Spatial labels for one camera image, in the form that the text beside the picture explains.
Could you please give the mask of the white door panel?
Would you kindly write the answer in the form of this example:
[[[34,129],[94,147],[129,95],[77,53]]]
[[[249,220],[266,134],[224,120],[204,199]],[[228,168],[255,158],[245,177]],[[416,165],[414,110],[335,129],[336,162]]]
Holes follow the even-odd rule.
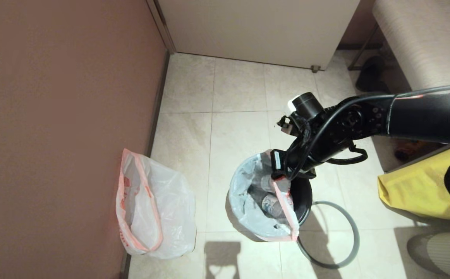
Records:
[[[325,70],[360,0],[157,0],[177,52]]]

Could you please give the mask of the dark metal bench leg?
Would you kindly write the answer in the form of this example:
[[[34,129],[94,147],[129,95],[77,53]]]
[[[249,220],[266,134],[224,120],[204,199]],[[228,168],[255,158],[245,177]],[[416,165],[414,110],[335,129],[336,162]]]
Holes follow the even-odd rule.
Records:
[[[351,61],[351,63],[349,64],[349,66],[347,68],[348,71],[359,71],[360,70],[361,67],[357,66],[357,62],[360,59],[363,52],[367,49],[369,43],[372,41],[372,38],[375,36],[378,28],[379,28],[378,23],[375,23],[369,36],[367,37],[367,39],[365,40],[365,42],[363,43],[361,48],[358,50],[358,52],[356,53],[356,55],[353,58],[353,60]]]

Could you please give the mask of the wood grain bench top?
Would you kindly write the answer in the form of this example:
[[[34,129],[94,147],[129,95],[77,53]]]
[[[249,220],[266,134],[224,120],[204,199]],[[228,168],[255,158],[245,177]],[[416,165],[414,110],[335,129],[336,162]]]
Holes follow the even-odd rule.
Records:
[[[450,0],[376,0],[373,15],[412,90],[450,85]]]

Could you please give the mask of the white plastic bag orange trim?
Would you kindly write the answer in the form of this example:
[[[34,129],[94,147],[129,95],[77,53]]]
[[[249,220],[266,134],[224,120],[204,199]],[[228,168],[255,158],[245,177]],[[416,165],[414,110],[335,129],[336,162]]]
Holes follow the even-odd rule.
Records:
[[[115,211],[128,254],[166,260],[193,251],[195,206],[195,195],[182,173],[123,150]]]

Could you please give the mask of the orange brown shoe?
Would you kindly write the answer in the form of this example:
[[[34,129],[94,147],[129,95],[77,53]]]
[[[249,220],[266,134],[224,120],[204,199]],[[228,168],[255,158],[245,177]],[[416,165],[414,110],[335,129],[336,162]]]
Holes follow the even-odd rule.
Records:
[[[428,141],[397,140],[394,156],[399,161],[410,161],[441,148],[443,144]]]

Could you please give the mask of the grey ribbed cylinder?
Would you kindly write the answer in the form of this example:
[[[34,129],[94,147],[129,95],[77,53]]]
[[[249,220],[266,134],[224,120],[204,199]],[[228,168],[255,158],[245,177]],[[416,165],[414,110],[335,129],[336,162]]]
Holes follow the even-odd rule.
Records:
[[[416,235],[406,248],[420,267],[450,277],[450,232]]]

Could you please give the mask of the grey door frame strip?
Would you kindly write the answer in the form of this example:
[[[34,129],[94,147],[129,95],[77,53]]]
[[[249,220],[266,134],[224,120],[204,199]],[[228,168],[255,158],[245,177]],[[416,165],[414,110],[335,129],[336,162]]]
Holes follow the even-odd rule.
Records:
[[[146,0],[149,10],[151,11],[152,17],[156,23],[158,31],[161,35],[163,43],[167,48],[170,55],[176,53],[176,47],[174,46],[173,40],[168,29],[167,22],[165,20],[163,11],[158,0]]]

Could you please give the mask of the yellow fabric bag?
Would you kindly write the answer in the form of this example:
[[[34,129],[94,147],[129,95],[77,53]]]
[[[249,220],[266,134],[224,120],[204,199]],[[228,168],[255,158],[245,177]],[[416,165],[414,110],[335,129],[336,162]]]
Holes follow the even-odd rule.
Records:
[[[450,149],[380,175],[379,198],[391,208],[450,220],[450,194],[443,182],[449,167]]]

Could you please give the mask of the black slipper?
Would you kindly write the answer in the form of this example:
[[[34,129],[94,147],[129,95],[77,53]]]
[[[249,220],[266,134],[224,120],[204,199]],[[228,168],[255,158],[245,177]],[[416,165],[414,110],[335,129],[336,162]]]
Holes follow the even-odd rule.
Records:
[[[360,69],[360,74],[355,87],[361,92],[378,91],[380,87],[380,77],[385,69],[384,58],[374,55],[368,58]]]

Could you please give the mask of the black round trash bin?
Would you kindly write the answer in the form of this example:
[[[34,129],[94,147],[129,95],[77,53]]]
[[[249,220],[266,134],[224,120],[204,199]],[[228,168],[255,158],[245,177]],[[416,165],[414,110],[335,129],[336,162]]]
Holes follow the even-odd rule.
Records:
[[[299,226],[302,226],[307,220],[313,205],[310,180],[302,177],[291,180],[290,195],[292,196],[297,221]]]

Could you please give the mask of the used white printed trash bag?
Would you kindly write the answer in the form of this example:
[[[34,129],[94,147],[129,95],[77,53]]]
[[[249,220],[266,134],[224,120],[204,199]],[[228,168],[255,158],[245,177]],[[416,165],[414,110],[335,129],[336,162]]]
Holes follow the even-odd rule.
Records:
[[[291,181],[273,179],[275,195],[280,201],[284,216],[271,217],[261,209],[260,202],[268,192],[259,189],[260,178],[272,174],[270,152],[266,150],[244,160],[235,170],[227,194],[228,203],[239,224],[260,240],[267,242],[296,241],[299,223],[290,195]]]

